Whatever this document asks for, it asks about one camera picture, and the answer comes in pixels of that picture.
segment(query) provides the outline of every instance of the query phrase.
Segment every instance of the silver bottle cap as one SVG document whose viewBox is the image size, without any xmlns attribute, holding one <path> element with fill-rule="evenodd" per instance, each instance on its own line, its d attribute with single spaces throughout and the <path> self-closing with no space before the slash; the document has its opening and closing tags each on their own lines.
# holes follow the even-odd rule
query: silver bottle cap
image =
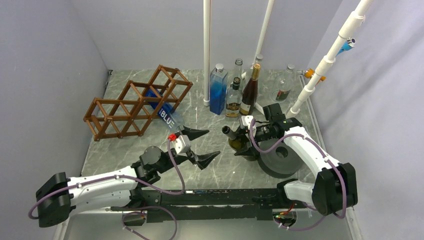
<svg viewBox="0 0 424 240">
<path fill-rule="evenodd" d="M 287 65 L 287 70 L 293 71 L 294 69 L 295 69 L 295 65 L 293 65 L 293 64 Z"/>
<path fill-rule="evenodd" d="M 215 65 L 215 68 L 218 73 L 222 73 L 222 71 L 224 70 L 224 65 L 221 63 L 218 63 Z"/>
<path fill-rule="evenodd" d="M 256 61 L 261 62 L 262 59 L 264 59 L 264 56 L 262 56 L 262 54 L 259 53 L 259 54 L 256 55 L 255 59 L 256 59 Z"/>
</svg>

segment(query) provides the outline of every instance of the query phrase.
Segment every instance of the red wire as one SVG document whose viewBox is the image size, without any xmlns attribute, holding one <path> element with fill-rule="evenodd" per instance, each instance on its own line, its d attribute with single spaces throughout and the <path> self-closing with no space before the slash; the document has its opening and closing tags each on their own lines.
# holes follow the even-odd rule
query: red wire
<svg viewBox="0 0 424 240">
<path fill-rule="evenodd" d="M 287 215 L 287 214 L 289 214 L 289 212 L 293 209 L 295 207 L 295 203 L 293 202 L 292 204 L 291 204 L 291 206 L 290 206 L 290 208 L 287 210 L 287 211 L 283 211 L 282 213 L 280 213 L 280 214 L 282 214 L 282 215 Z"/>
</svg>

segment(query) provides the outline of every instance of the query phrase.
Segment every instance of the clear glass bottle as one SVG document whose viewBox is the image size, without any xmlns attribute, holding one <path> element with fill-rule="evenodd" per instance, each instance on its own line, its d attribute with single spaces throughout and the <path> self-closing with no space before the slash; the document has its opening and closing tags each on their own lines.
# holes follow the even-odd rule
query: clear glass bottle
<svg viewBox="0 0 424 240">
<path fill-rule="evenodd" d="M 242 73 L 243 73 L 243 60 L 241 59 L 241 58 L 237 58 L 236 60 L 235 60 L 235 63 L 234 63 L 235 65 L 234 65 L 234 69 L 232 70 L 232 77 L 230 78 L 230 79 L 234 79 L 234 78 L 239 78 L 240 80 L 242 80 Z M 229 89 L 231 89 L 232 88 L 232 84 L 233 84 L 233 82 L 232 81 L 228 81 L 228 87 L 227 87 L 227 90 L 229 90 Z M 241 90 L 243 90 L 243 85 L 242 85 L 242 82 L 240 82 L 240 84 L 239 84 L 239 88 L 241 89 Z"/>
<path fill-rule="evenodd" d="M 236 121 L 239 116 L 240 104 L 242 103 L 240 81 L 241 79 L 238 76 L 234 77 L 231 88 L 226 93 L 225 118 L 227 121 Z"/>
<path fill-rule="evenodd" d="M 228 71 L 224 69 L 224 65 L 218 63 L 209 76 L 210 81 L 210 105 L 209 110 L 220 115 L 224 110 L 226 90 L 227 90 Z"/>
<path fill-rule="evenodd" d="M 288 64 L 284 72 L 274 81 L 272 92 L 269 95 L 272 101 L 281 103 L 288 99 L 296 80 L 296 70 L 293 64 Z"/>
<path fill-rule="evenodd" d="M 258 97 L 258 76 L 260 71 L 261 65 L 255 64 L 251 78 L 243 90 L 240 105 L 240 114 L 243 116 L 251 115 L 255 108 L 256 98 Z"/>
</svg>

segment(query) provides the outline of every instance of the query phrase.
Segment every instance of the wooden wine rack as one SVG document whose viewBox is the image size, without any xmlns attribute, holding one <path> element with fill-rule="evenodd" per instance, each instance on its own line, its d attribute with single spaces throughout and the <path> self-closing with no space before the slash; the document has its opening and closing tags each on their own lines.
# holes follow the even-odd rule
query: wooden wine rack
<svg viewBox="0 0 424 240">
<path fill-rule="evenodd" d="M 154 84 L 156 78 L 161 72 L 164 73 L 168 78 L 166 83 L 164 85 Z M 174 79 L 176 75 L 179 75 L 183 80 Z M 174 88 L 178 85 L 185 86 L 185 89 L 179 97 L 175 96 L 173 93 Z M 95 97 L 83 120 L 88 124 L 88 127 L 93 133 L 94 141 L 108 138 L 123 138 L 127 136 L 140 137 L 149 127 L 152 120 L 159 118 L 158 111 L 165 103 L 173 103 L 174 111 L 180 105 L 181 101 L 192 86 L 193 83 L 187 80 L 187 78 L 181 74 L 178 68 L 159 65 L 148 83 L 134 82 L 129 80 L 123 88 L 118 99 L 103 99 Z M 124 100 L 130 89 L 133 89 L 137 94 L 137 100 Z M 149 89 L 153 91 L 155 97 L 146 96 L 146 93 Z M 158 103 L 156 108 L 151 113 L 148 112 L 148 110 L 145 108 L 145 105 L 150 105 L 150 102 Z M 106 112 L 105 108 L 102 106 L 106 104 L 113 105 L 109 113 Z M 132 107 L 130 110 L 128 110 L 125 105 L 131 105 Z M 98 117 L 93 114 L 96 107 L 99 108 L 103 114 L 103 117 Z M 124 110 L 126 113 L 125 115 L 115 115 L 119 107 Z M 139 126 L 137 126 L 137 124 L 134 122 L 135 120 L 146 120 L 146 122 L 140 129 Z M 126 122 L 121 129 L 117 127 L 116 122 L 118 121 Z M 109 125 L 112 125 L 113 129 L 115 130 L 114 133 L 106 133 L 106 129 L 109 127 Z M 128 131 L 130 126 L 133 126 L 135 131 Z"/>
</svg>

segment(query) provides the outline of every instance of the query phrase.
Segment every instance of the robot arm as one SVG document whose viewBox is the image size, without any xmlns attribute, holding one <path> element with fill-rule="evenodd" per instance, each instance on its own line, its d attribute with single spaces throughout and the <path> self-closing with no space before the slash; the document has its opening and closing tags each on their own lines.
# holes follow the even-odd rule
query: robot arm
<svg viewBox="0 0 424 240">
<path fill-rule="evenodd" d="M 64 172 L 56 173 L 36 192 L 38 204 L 33 209 L 37 207 L 38 217 L 33 217 L 31 211 L 30 218 L 38 219 L 39 226 L 46 228 L 88 210 L 105 207 L 140 208 L 146 204 L 142 188 L 151 187 L 151 184 L 159 181 L 161 177 L 158 173 L 173 168 L 174 163 L 179 165 L 187 160 L 203 170 L 221 153 L 216 151 L 197 155 L 191 150 L 190 141 L 208 132 L 183 127 L 180 132 L 169 137 L 173 148 L 168 152 L 150 146 L 137 162 L 112 172 L 69 178 Z"/>
<path fill-rule="evenodd" d="M 256 143 L 284 137 L 284 143 L 299 155 L 315 177 L 315 183 L 302 182 L 294 178 L 279 183 L 277 191 L 281 201 L 301 201 L 313 205 L 324 216 L 342 210 L 344 198 L 342 182 L 328 163 L 330 160 L 340 172 L 344 182 L 346 206 L 351 207 L 358 203 L 356 173 L 350 163 L 341 164 L 325 152 L 312 140 L 297 119 L 285 117 L 277 103 L 265 106 L 263 111 L 269 121 L 265 125 L 251 124 L 254 121 L 253 116 L 241 117 L 240 128 L 237 132 L 247 134 L 250 142 L 248 147 L 237 151 L 235 155 L 258 156 L 264 154 L 266 151 L 259 149 Z"/>
</svg>

